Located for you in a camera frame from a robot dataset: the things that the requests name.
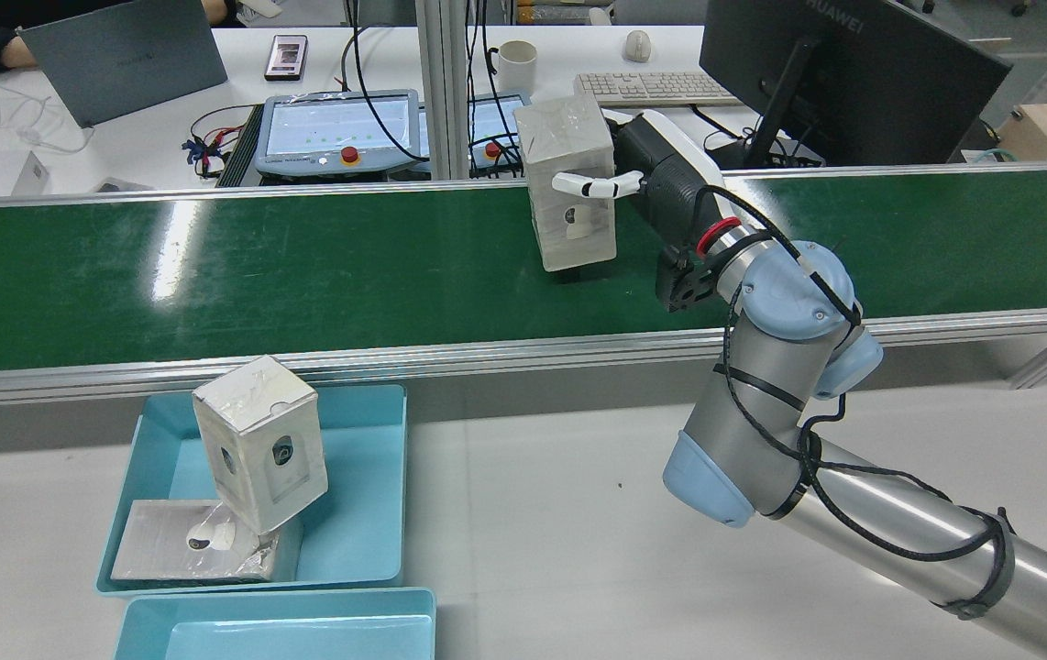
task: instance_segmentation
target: green conveyor belt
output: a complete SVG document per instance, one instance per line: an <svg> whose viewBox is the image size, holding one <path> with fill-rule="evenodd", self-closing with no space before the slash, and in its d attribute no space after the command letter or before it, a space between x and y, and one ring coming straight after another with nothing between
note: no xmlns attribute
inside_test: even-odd
<svg viewBox="0 0 1047 660"><path fill-rule="evenodd" d="M834 247L868 317L1047 308L1047 172L745 179ZM0 208L0 371L715 327L665 313L659 242L540 267L524 188Z"/></svg>

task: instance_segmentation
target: gray laptop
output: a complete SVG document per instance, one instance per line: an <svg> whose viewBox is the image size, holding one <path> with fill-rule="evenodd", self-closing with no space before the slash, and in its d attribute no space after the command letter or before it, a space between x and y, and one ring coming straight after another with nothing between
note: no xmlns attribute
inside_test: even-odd
<svg viewBox="0 0 1047 660"><path fill-rule="evenodd" d="M18 34L81 127L226 80L198 0L133 0Z"/></svg>

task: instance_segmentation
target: smartphone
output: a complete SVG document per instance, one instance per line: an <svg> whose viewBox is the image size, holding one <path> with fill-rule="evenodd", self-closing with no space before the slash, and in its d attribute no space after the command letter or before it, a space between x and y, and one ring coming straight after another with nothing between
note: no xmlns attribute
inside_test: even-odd
<svg viewBox="0 0 1047 660"><path fill-rule="evenodd" d="M303 34L276 34L267 59L267 80L300 80L307 59L307 37Z"/></svg>

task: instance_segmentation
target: keyboard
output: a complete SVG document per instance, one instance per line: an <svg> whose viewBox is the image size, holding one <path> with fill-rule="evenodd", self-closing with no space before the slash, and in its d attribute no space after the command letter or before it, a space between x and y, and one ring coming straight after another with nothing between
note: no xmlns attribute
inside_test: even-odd
<svg viewBox="0 0 1047 660"><path fill-rule="evenodd" d="M592 93L602 108L742 105L703 71L582 72L573 90Z"/></svg>

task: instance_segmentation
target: metal frame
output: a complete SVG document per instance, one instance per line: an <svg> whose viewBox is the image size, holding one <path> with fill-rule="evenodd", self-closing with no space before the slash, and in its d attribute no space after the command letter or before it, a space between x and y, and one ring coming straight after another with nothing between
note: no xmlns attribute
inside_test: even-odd
<svg viewBox="0 0 1047 660"><path fill-rule="evenodd" d="M1010 162L976 164L926 164L871 167L829 167L801 169L745 169L723 172L725 181L733 188L750 180L827 179L842 176L896 176L912 174L963 174L987 172L1047 172L1047 162ZM49 206L65 204L110 204L120 202L168 202L172 200L224 200L239 197L300 197L313 195L357 195L379 193L416 193L424 191L472 191L478 188L526 188L527 179L465 179L428 180L428 182L334 183L319 185L282 185L255 188L192 188L183 191L143 191L80 195L37 195L0 197L0 208L12 206Z"/></svg>
<svg viewBox="0 0 1047 660"><path fill-rule="evenodd" d="M469 179L466 7L462 0L417 0L417 4L432 176Z"/></svg>
<svg viewBox="0 0 1047 660"><path fill-rule="evenodd" d="M867 325L885 346L977 342L1047 334L1047 310L876 318ZM705 329L315 351L276 358L309 383L326 384L712 358L721 347L723 331ZM251 359L254 355L0 371L0 404L186 392ZM1015 386L1031 386L1047 376L1047 350L1034 360L1029 366L1034 378Z"/></svg>

